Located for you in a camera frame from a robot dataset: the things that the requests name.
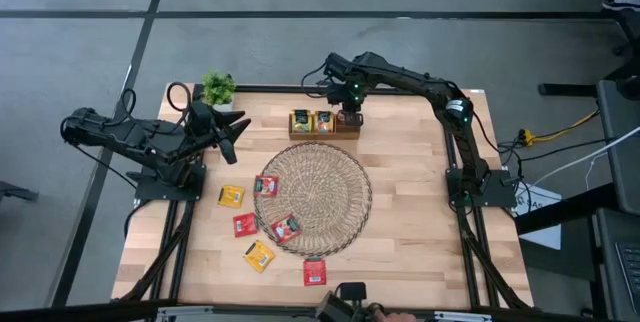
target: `white cable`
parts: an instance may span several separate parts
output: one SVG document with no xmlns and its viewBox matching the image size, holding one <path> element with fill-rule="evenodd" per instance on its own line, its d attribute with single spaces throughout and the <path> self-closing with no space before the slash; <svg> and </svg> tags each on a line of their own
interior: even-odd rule
<svg viewBox="0 0 640 322">
<path fill-rule="evenodd" d="M 624 135 L 624 136 L 622 136 L 622 137 L 618 138 L 617 140 L 615 140 L 615 141 L 613 141 L 613 142 L 609 143 L 608 145 L 606 145 L 606 146 L 604 146 L 604 147 L 600 148 L 599 150 L 597 150 L 597 151 L 595 151 L 595 152 L 592 152 L 592 153 L 590 153 L 590 154 L 588 154 L 588 155 L 586 155 L 586 156 L 584 156 L 584 157 L 582 157 L 582 158 L 580 158 L 580 159 L 577 159 L 577 160 L 575 160 L 575 161 L 573 161 L 573 162 L 567 163 L 566 165 L 564 165 L 564 166 L 562 166 L 562 167 L 556 168 L 555 170 L 553 170 L 553 171 L 551 171 L 551 172 L 547 173 L 546 175 L 544 175 L 544 176 L 540 177 L 537 181 L 535 181 L 534 183 L 532 183 L 532 184 L 531 184 L 531 186 L 536 186 L 538 183 L 542 182 L 543 180 L 545 180 L 545 179 L 547 179 L 547 178 L 549 178 L 549 177 L 553 176 L 554 174 L 556 174 L 556 173 L 558 173 L 558 172 L 560 172 L 560 171 L 562 171 L 562 170 L 564 170 L 564 169 L 566 169 L 566 168 L 569 168 L 569 167 L 571 167 L 571 166 L 573 166 L 573 165 L 576 165 L 576 164 L 578 164 L 578 163 L 580 163 L 580 162 L 582 162 L 582 161 L 588 160 L 588 159 L 589 159 L 589 158 L 591 158 L 591 157 L 594 157 L 594 156 L 599 155 L 600 153 L 602 153 L 602 152 L 604 152 L 604 151 L 608 150 L 609 148 L 611 148 L 611 147 L 613 147 L 613 146 L 617 145 L 618 143 L 620 143 L 620 142 L 622 142 L 622 141 L 626 140 L 627 138 L 629 138 L 629 137 L 633 136 L 633 135 L 634 135 L 634 134 L 636 134 L 638 131 L 640 131 L 640 127 L 636 127 L 636 128 L 635 128 L 635 129 L 633 129 L 631 132 L 627 133 L 626 135 Z"/>
<path fill-rule="evenodd" d="M 596 163 L 596 160 L 602 156 L 606 156 L 607 152 L 604 153 L 600 153 L 599 155 L 593 157 L 593 159 L 591 160 L 591 163 L 589 163 L 589 170 L 587 171 L 587 174 L 584 175 L 584 184 L 587 185 L 587 191 L 589 190 L 589 175 L 591 174 L 591 170 L 593 169 L 593 165 Z"/>
</svg>

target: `wooden table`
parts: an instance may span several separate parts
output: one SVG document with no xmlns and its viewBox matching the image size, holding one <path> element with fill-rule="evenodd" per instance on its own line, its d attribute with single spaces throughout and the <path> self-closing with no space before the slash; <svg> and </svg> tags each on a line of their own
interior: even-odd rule
<svg viewBox="0 0 640 322">
<path fill-rule="evenodd" d="M 484 92 L 465 93 L 493 140 Z M 185 97 L 180 98 L 184 106 Z M 447 207 L 442 126 L 421 97 L 369 96 L 363 105 L 365 124 L 360 140 L 327 141 L 364 166 L 373 185 L 373 208 L 362 235 L 345 250 L 326 258 L 326 286 L 304 287 L 303 259 L 280 250 L 263 232 L 234 238 L 232 217 L 254 210 L 251 190 L 255 175 L 276 153 L 296 143 L 287 135 L 287 116 L 295 108 L 328 110 L 330 106 L 324 99 L 301 93 L 236 93 L 234 109 L 246 111 L 252 122 L 235 144 L 236 164 L 227 165 L 217 150 L 205 153 L 207 181 L 193 215 L 179 301 L 316 306 L 340 282 L 363 281 L 368 301 L 387 307 L 468 308 L 458 227 L 455 214 Z M 159 118 L 176 121 L 178 117 L 165 98 Z M 492 168 L 499 168 L 497 153 L 482 138 L 478 124 L 473 127 L 481 156 Z M 242 208 L 217 205 L 225 184 L 247 190 Z M 129 291 L 156 257 L 167 206 L 167 201 L 151 202 L 131 220 L 113 297 Z M 495 208 L 485 208 L 484 219 L 493 262 L 520 298 L 531 304 L 513 221 Z M 262 274 L 242 258 L 256 239 L 276 253 Z M 477 261 L 475 264 L 481 301 L 486 305 L 482 268 Z M 168 295 L 173 262 L 167 266 L 161 297 Z"/>
</svg>

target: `woven placemat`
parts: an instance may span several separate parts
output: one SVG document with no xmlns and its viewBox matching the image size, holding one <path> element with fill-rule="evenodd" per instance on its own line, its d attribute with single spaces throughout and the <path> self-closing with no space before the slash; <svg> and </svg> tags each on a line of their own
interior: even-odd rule
<svg viewBox="0 0 640 322">
<path fill-rule="evenodd" d="M 271 224 L 293 213 L 302 233 L 280 247 L 304 257 L 343 250 L 362 232 L 371 211 L 371 183 L 347 152 L 324 143 L 291 146 L 262 171 L 277 176 L 275 197 L 256 197 L 258 222 L 271 240 Z"/>
</svg>

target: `hand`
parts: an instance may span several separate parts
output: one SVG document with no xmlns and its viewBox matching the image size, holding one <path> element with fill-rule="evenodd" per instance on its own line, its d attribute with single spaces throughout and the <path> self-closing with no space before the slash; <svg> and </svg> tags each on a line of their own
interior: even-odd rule
<svg viewBox="0 0 640 322">
<path fill-rule="evenodd" d="M 408 313 L 392 313 L 385 316 L 380 310 L 377 310 L 374 314 L 374 320 L 376 322 L 416 322 L 416 316 Z"/>
</svg>

